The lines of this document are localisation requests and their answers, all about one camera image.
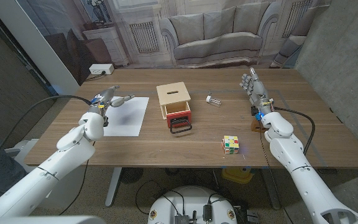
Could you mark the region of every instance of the glass vial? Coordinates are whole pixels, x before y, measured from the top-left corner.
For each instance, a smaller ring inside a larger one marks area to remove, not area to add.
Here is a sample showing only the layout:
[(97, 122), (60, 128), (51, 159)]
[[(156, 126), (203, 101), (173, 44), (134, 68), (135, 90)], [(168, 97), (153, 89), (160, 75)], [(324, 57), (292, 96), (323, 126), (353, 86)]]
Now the glass vial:
[(212, 98), (211, 96), (206, 97), (206, 102), (217, 107), (220, 107), (222, 104), (220, 99)]

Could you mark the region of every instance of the wooden table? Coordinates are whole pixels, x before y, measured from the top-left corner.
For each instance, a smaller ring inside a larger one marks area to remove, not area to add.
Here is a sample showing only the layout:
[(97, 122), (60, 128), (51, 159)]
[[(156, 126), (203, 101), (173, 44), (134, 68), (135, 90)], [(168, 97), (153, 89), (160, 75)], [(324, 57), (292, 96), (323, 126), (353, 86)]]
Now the wooden table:
[[(115, 167), (229, 167), (267, 166), (260, 134), (250, 130), (253, 116), (245, 91), (239, 86), (242, 69), (169, 69), (115, 70), (113, 75), (84, 83), (76, 95), (92, 99), (99, 91), (119, 85), (117, 96), (135, 94), (150, 98), (139, 137), (103, 137), (95, 144), (89, 165)], [(330, 112), (329, 107), (296, 70), (259, 69), (260, 80), (268, 89), (275, 106), (305, 113), (316, 123), (313, 144), (307, 158), (315, 168), (358, 169), (358, 141)], [(190, 93), (193, 129), (171, 134), (162, 119), (157, 85), (185, 82)], [(208, 92), (222, 99), (222, 106), (209, 105)], [(27, 155), (27, 164), (37, 165), (52, 155), (57, 141), (78, 125), (88, 106), (70, 100), (55, 121)], [(311, 125), (298, 115), (281, 114), (294, 126), (296, 136), (306, 144)], [(239, 136), (238, 154), (225, 155), (221, 147), (224, 135)], [(263, 138), (272, 168), (282, 168), (271, 155)]]

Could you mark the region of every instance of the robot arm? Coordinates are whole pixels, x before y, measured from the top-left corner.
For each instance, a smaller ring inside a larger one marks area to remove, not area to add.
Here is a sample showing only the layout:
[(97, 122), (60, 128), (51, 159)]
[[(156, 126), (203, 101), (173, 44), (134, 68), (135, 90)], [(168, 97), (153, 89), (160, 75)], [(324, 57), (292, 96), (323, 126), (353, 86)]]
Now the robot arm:
[(355, 223), (358, 213), (342, 204), (330, 191), (321, 177), (312, 168), (303, 154), (301, 141), (293, 134), (293, 126), (280, 113), (275, 112), (273, 100), (268, 100), (255, 70), (252, 75), (242, 76), (243, 87), (252, 103), (252, 115), (261, 121), (265, 128), (265, 138), (270, 143), (270, 152), (290, 173), (311, 218), (318, 224)]
[(111, 101), (117, 88), (119, 86), (113, 86), (97, 94), (78, 122), (79, 126), (57, 142), (57, 151), (0, 197), (0, 217), (30, 215), (59, 180), (93, 155), (95, 148), (91, 141), (103, 137), (103, 126), (108, 125), (105, 116), (108, 106), (121, 106), (134, 97)]

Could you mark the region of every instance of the power strip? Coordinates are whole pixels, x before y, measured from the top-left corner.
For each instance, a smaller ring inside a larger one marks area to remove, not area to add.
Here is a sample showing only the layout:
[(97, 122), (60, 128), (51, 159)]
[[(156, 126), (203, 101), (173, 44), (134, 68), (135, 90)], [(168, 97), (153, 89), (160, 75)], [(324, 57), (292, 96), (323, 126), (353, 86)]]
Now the power strip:
[(92, 75), (100, 75), (103, 71), (105, 71), (107, 75), (110, 75), (112, 71), (114, 71), (114, 66), (112, 64), (93, 64), (89, 70)]

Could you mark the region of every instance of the printed backdrop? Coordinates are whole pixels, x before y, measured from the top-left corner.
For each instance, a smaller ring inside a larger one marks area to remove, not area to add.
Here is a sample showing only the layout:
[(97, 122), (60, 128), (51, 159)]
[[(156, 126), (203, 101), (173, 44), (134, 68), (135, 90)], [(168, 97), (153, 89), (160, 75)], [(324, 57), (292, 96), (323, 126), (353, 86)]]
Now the printed backdrop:
[(79, 84), (115, 68), (282, 67), (319, 0), (17, 0)]

